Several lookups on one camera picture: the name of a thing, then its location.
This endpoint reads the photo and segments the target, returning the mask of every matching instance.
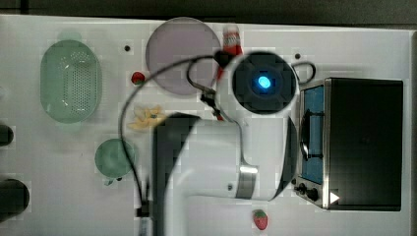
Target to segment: green colander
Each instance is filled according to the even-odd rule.
[[[40,65],[40,102],[60,123],[81,122],[101,98],[100,65],[83,43],[62,40],[45,52]]]
[[[113,183],[114,179],[120,180],[124,175],[129,173],[132,166],[127,158],[136,163],[136,155],[134,148],[127,142],[124,142],[126,152],[129,154],[127,157],[123,150],[122,140],[111,139],[102,143],[95,152],[95,166],[97,169],[107,177],[105,185]]]

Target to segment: green mug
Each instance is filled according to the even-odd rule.
[[[134,148],[124,142],[129,157],[136,164]],[[131,171],[132,166],[126,157],[120,139],[112,139],[102,143],[95,152],[95,166],[107,177],[104,185],[109,186],[113,181],[121,180],[124,175]]]

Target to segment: pink plate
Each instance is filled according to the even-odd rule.
[[[147,65],[151,73],[176,62],[198,55],[212,55],[220,49],[220,41],[206,24],[192,18],[175,18],[159,26],[150,36],[147,45]],[[179,95],[194,94],[198,90],[190,86],[186,78],[188,64],[176,67],[155,81],[164,89]],[[204,60],[191,72],[194,82],[211,87],[217,64]]]

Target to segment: wire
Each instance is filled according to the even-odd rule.
[[[190,83],[190,85],[191,85],[192,87],[194,87],[194,88],[196,88],[196,89],[199,89],[199,90],[201,90],[202,92],[215,93],[215,91],[214,91],[213,89],[211,89],[211,88],[207,88],[207,87],[204,87],[204,86],[202,86],[202,85],[200,85],[200,84],[198,84],[198,83],[193,82],[193,81],[191,80],[191,76],[190,76],[191,68],[192,68],[192,67],[193,67],[196,63],[198,63],[199,61],[204,60],[204,59],[213,59],[213,58],[214,58],[214,56],[211,56],[211,55],[208,55],[208,56],[203,56],[203,57],[201,57],[201,58],[198,58],[198,59],[192,60],[192,61],[190,62],[190,64],[188,64],[188,67],[187,67],[187,81],[188,81],[188,83]]]
[[[223,108],[220,105],[217,105],[217,109],[220,111],[221,116],[230,123],[235,123],[237,125],[237,127],[239,128],[239,143],[240,143],[240,151],[243,155],[243,135],[242,135],[242,127],[240,126],[239,122],[237,122],[236,120],[233,120],[232,118],[230,118],[226,112],[224,112]]]
[[[132,168],[133,171],[133,175],[135,178],[135,181],[137,183],[137,188],[138,188],[138,196],[139,196],[139,201],[141,203],[141,207],[143,205],[147,205],[148,204],[148,197],[146,197],[145,199],[142,197],[142,188],[141,188],[141,180],[139,178],[138,175],[138,171],[135,168],[135,164],[134,161],[132,160],[132,157],[129,156],[129,153],[127,152],[127,148],[125,145],[125,138],[124,138],[124,132],[123,132],[123,124],[125,123],[125,118],[126,118],[126,112],[127,109],[129,107],[129,105],[132,103],[133,98],[136,96],[136,94],[151,80],[153,80],[155,77],[159,76],[162,73],[165,73],[168,70],[171,70],[174,67],[180,66],[182,64],[185,63],[190,63],[193,61],[198,61],[198,60],[202,60],[202,59],[207,59],[207,58],[212,58],[211,55],[203,55],[203,56],[197,56],[197,57],[192,57],[192,58],[188,58],[188,59],[183,59],[177,62],[174,62],[170,65],[167,65],[159,70],[157,70],[156,72],[154,72],[153,74],[151,74],[147,80],[145,80],[140,86],[136,87],[135,90],[130,94],[130,96],[128,97],[128,99],[126,100],[125,104],[123,105],[122,111],[120,113],[120,117],[119,117],[119,124],[118,124],[118,130],[119,130],[119,139],[122,141],[122,147],[123,147],[123,151],[125,153],[126,158],[129,161],[129,164]]]
[[[300,86],[309,83],[316,76],[316,66],[313,62],[309,62],[309,61],[296,62],[296,63],[291,64],[291,67],[295,71],[295,67],[303,66],[303,65],[310,66],[312,68],[313,72],[312,72],[312,76],[309,79],[307,79],[305,82],[301,82],[300,78],[298,78],[298,76],[297,76],[298,85],[300,85]]]

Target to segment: microwave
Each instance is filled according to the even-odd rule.
[[[400,210],[402,81],[328,78],[300,92],[296,195],[324,209]]]

